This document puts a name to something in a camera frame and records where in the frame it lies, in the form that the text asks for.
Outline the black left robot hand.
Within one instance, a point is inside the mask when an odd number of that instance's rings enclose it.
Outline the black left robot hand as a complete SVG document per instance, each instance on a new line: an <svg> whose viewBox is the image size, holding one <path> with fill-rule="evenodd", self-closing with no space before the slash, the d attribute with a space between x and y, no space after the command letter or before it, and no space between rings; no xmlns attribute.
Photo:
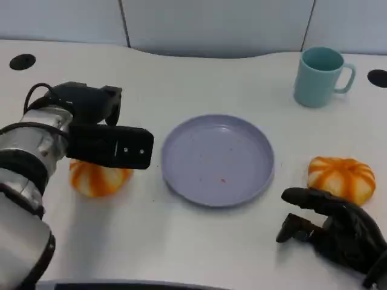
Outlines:
<svg viewBox="0 0 387 290"><path fill-rule="evenodd" d="M71 112L73 121L79 124L107 125L118 123L121 107L122 88L105 85L93 88L85 83L65 82L45 94L49 104Z"/></svg>

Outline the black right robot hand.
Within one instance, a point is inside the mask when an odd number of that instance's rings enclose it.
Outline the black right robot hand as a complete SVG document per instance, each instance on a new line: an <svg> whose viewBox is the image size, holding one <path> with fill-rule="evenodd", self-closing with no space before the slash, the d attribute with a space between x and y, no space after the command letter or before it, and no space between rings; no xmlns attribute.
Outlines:
<svg viewBox="0 0 387 290"><path fill-rule="evenodd" d="M318 227L290 213L276 237L278 243L291 238L310 243L320 256L362 274L368 273L386 252L379 227L358 205L315 188L287 188L281 198L327 219Z"/></svg>

